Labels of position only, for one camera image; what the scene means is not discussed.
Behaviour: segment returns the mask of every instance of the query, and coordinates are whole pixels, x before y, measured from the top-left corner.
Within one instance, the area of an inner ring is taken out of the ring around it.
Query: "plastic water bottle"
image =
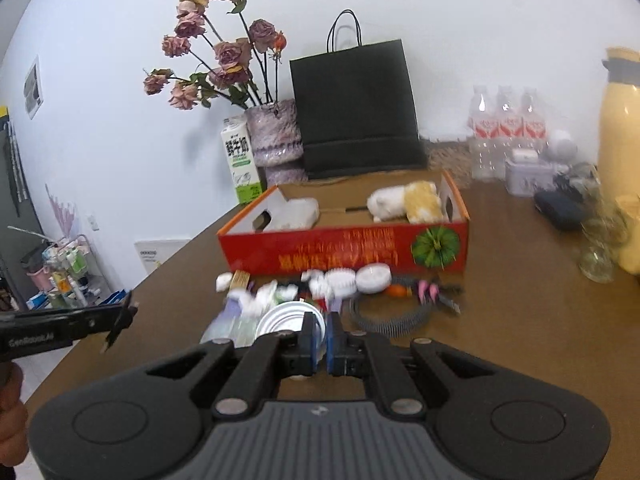
[[[467,125],[474,132],[474,136],[469,139],[469,150],[473,158],[471,175],[474,179],[491,180],[495,177],[495,138],[498,136],[498,121],[494,116],[494,105],[490,101],[486,86],[474,86]]]
[[[546,145],[546,123],[535,88],[525,88],[520,115],[524,133],[518,147],[532,148],[539,153],[542,152]]]
[[[505,160],[522,137],[522,116],[515,107],[513,89],[510,86],[498,87],[497,108],[498,137],[495,139],[495,177],[504,180]]]

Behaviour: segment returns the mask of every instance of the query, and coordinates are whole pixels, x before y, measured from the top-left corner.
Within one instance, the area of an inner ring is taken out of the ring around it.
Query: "pink basket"
[[[53,288],[53,285],[49,281],[49,269],[47,269],[47,267],[42,267],[38,272],[34,272],[33,274],[27,272],[27,276],[31,278],[31,281],[35,283],[38,290],[42,292],[49,292]]]

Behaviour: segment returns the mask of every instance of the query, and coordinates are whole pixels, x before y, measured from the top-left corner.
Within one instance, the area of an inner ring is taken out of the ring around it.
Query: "small box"
[[[404,219],[374,223],[366,208],[375,190],[417,180],[436,183],[444,221],[409,224]],[[318,200],[320,216],[308,230],[263,232],[273,213],[294,198]],[[393,171],[273,186],[218,232],[231,270],[251,274],[292,274],[307,269],[358,269],[389,264],[394,272],[460,272],[465,268],[469,216],[446,171]],[[426,244],[448,244],[444,261],[427,258]]]
[[[533,196],[537,191],[555,189],[556,173],[554,165],[544,160],[519,164],[507,157],[505,186],[510,195]]]
[[[260,196],[262,184],[258,176],[258,168],[254,163],[254,152],[251,149],[249,130],[244,116],[226,120],[220,136],[225,146],[226,161],[231,170],[238,201],[241,204],[247,204]]]

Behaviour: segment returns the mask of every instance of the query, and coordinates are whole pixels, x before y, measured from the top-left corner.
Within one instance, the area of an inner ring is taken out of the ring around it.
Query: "green label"
[[[241,204],[248,204],[258,198],[261,193],[262,186],[260,183],[236,187],[236,194],[238,195],[238,200]]]

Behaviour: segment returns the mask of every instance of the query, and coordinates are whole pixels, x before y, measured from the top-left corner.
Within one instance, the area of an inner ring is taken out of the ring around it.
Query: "pink clip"
[[[435,283],[431,283],[431,285],[429,285],[429,297],[431,298],[431,303],[436,302],[436,300],[438,299],[439,293],[440,293],[440,287],[437,286]]]
[[[426,280],[420,280],[418,282],[418,298],[420,299],[420,304],[424,304],[426,303],[426,292],[427,292],[427,288],[429,286],[429,282],[427,282]]]

